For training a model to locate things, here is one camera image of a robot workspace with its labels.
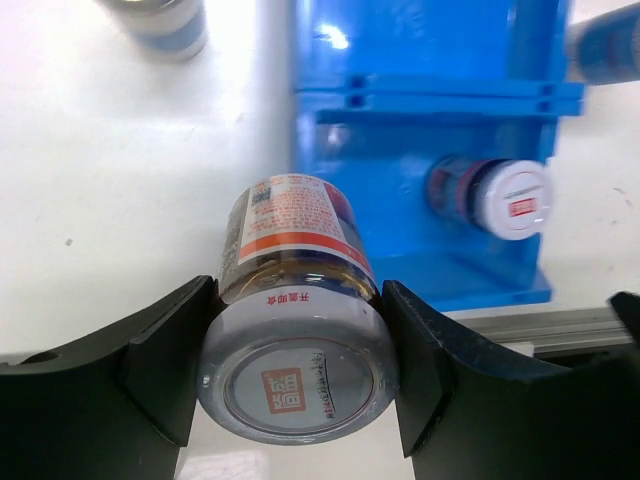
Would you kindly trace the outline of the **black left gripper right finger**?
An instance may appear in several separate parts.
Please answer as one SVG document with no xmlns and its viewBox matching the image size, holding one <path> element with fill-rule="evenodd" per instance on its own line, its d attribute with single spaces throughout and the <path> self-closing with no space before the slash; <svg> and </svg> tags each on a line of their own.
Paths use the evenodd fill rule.
<svg viewBox="0 0 640 480">
<path fill-rule="evenodd" d="M 517 353 L 397 281 L 382 302 L 396 409 L 418 479 L 635 479 L 639 348 L 567 368 Z"/>
</svg>

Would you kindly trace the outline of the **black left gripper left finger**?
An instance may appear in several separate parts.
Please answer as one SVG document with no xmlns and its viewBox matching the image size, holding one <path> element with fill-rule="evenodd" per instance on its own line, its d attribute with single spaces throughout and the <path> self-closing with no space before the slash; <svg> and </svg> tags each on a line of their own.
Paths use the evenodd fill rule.
<svg viewBox="0 0 640 480">
<path fill-rule="evenodd" d="M 219 305 L 216 281 L 198 276 L 89 335 L 2 364 L 2 478 L 173 478 Z"/>
</svg>

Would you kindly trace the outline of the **white-lid spice jar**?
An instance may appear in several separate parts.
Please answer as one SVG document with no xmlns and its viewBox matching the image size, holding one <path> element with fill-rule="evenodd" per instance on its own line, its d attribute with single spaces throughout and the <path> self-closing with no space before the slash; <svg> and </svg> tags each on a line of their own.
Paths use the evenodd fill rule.
<svg viewBox="0 0 640 480">
<path fill-rule="evenodd" d="M 395 347 L 352 207 L 332 184 L 289 173 L 247 189 L 228 218 L 218 292 L 197 387 L 221 427 L 322 443 L 393 401 Z"/>
<path fill-rule="evenodd" d="M 443 218 L 520 241 L 545 227 L 553 187 L 548 169 L 537 161 L 452 155 L 430 171 L 427 198 Z"/>
</svg>

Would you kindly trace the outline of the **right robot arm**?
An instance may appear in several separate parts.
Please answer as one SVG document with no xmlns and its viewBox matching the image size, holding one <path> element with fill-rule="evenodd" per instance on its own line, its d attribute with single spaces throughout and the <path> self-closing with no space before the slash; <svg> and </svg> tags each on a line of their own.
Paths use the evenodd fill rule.
<svg viewBox="0 0 640 480">
<path fill-rule="evenodd" d="M 608 300 L 616 317 L 636 345 L 640 343 L 640 296 L 630 292 L 618 292 Z"/>
</svg>

